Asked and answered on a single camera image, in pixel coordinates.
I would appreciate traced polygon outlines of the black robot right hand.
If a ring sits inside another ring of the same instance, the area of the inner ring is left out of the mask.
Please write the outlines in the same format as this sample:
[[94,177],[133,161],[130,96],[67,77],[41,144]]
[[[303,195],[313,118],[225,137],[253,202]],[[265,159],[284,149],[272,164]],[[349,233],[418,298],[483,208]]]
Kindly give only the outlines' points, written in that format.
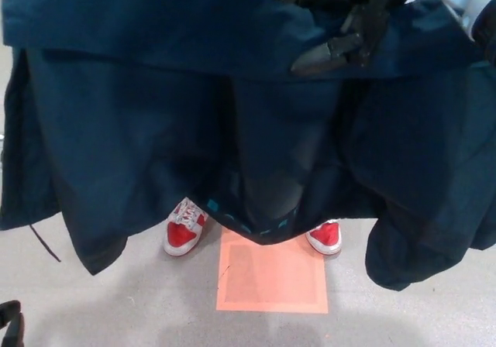
[[1,304],[1,328],[7,328],[1,347],[23,347],[25,320],[17,300]]

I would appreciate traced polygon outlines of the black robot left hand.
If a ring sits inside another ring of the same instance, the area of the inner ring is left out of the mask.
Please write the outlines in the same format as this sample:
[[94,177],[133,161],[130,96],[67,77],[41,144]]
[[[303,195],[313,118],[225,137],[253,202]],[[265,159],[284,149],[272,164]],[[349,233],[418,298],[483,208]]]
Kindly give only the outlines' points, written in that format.
[[365,67],[384,35],[391,0],[363,0],[354,5],[337,36],[303,53],[291,66],[298,76],[322,74],[348,65]]

